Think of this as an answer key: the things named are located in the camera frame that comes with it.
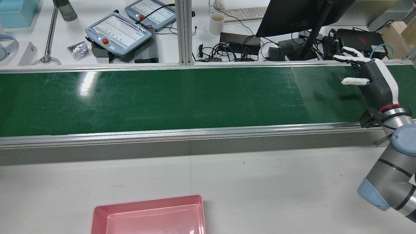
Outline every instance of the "blue container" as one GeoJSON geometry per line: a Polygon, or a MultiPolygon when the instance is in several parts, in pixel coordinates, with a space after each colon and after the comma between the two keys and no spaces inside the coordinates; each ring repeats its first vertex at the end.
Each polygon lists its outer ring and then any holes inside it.
{"type": "Polygon", "coordinates": [[[29,27],[39,0],[0,0],[0,24],[3,28],[29,27]]]}

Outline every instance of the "blue joint cap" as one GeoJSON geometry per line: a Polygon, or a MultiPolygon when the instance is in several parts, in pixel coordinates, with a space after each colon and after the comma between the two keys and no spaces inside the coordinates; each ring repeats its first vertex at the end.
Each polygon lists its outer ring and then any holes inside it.
{"type": "Polygon", "coordinates": [[[386,211],[390,208],[389,204],[384,200],[381,194],[374,188],[374,186],[364,178],[361,182],[360,187],[357,189],[358,195],[364,200],[368,201],[371,205],[379,208],[382,211],[386,211]]]}
{"type": "Polygon", "coordinates": [[[394,131],[391,142],[401,153],[416,156],[416,124],[406,124],[394,131]]]}

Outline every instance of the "monitor stand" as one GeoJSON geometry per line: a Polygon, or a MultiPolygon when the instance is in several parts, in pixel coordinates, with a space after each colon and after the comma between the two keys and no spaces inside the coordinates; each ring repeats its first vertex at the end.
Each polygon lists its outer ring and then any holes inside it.
{"type": "Polygon", "coordinates": [[[317,58],[312,51],[309,51],[305,57],[301,57],[302,51],[305,48],[305,41],[301,38],[279,41],[277,44],[283,49],[289,61],[306,61],[317,58]]]}
{"type": "Polygon", "coordinates": [[[316,54],[312,51],[312,47],[333,5],[334,2],[332,0],[325,0],[320,11],[321,17],[314,24],[306,42],[299,38],[278,42],[289,60],[306,61],[316,58],[316,54]]]}

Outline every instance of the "green conveyor belt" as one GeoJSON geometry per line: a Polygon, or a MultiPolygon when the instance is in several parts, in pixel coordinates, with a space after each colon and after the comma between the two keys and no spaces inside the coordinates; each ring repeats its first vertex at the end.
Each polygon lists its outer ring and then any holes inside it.
{"type": "MultiPolygon", "coordinates": [[[[413,66],[388,66],[416,110],[413,66]]],[[[0,137],[356,122],[349,66],[0,74],[0,137]]]]}

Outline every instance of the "white table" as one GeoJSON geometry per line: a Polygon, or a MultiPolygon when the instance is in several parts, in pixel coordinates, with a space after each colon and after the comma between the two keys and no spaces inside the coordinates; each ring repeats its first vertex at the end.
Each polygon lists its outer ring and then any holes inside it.
{"type": "Polygon", "coordinates": [[[208,234],[414,233],[413,222],[393,209],[378,210],[356,193],[383,150],[362,146],[3,166],[0,231],[87,234],[96,205],[199,193],[208,234]]]}
{"type": "MultiPolygon", "coordinates": [[[[56,57],[61,61],[63,65],[75,65],[75,66],[88,66],[88,65],[106,65],[108,64],[107,58],[96,58],[92,54],[89,54],[86,57],[83,57],[78,60],[74,60],[71,56],[68,46],[79,43],[85,40],[85,28],[90,26],[92,23],[102,19],[104,16],[110,14],[115,9],[118,9],[120,13],[126,17],[127,14],[124,8],[131,4],[133,0],[71,0],[70,1],[78,18],[71,22],[66,22],[62,19],[60,13],[58,13],[57,23],[55,34],[52,43],[52,53],[51,56],[56,57]]],[[[164,3],[174,3],[174,0],[164,0],[164,3]]],[[[255,6],[267,6],[268,0],[258,0],[258,1],[235,1],[228,0],[226,1],[227,9],[232,8],[243,8],[243,7],[255,7],[255,6]]],[[[196,16],[192,18],[193,31],[194,27],[197,26],[196,35],[192,36],[192,49],[195,57],[198,53],[198,46],[204,44],[204,46],[214,46],[219,43],[219,35],[213,35],[209,32],[209,13],[214,12],[215,9],[211,7],[211,10],[208,6],[207,0],[193,0],[192,1],[192,10],[195,11],[196,16]]],[[[5,29],[6,33],[9,33],[15,36],[20,41],[31,41],[34,46],[37,47],[37,56],[35,59],[38,59],[43,56],[47,34],[50,27],[50,21],[52,17],[53,3],[51,0],[40,0],[37,13],[33,19],[32,25],[26,28],[12,28],[5,29]]],[[[249,20],[243,21],[243,23],[250,27],[251,30],[256,33],[260,25],[261,20],[249,20]]],[[[324,27],[321,30],[321,33],[326,35],[331,29],[331,26],[324,27]]],[[[164,29],[162,32],[169,32],[168,29],[164,29]]],[[[224,32],[237,33],[250,35],[248,29],[243,27],[239,22],[226,22],[224,25],[224,32]]],[[[290,39],[289,35],[282,35],[276,37],[270,37],[271,40],[278,42],[280,40],[290,39]]],[[[158,44],[158,53],[159,53],[159,62],[161,64],[172,64],[175,65],[178,63],[178,41],[176,35],[157,35],[157,44],[158,44]]],[[[263,54],[267,56],[267,48],[273,46],[272,43],[265,45],[263,48],[263,54]]],[[[118,59],[114,63],[124,63],[118,59]]]]}

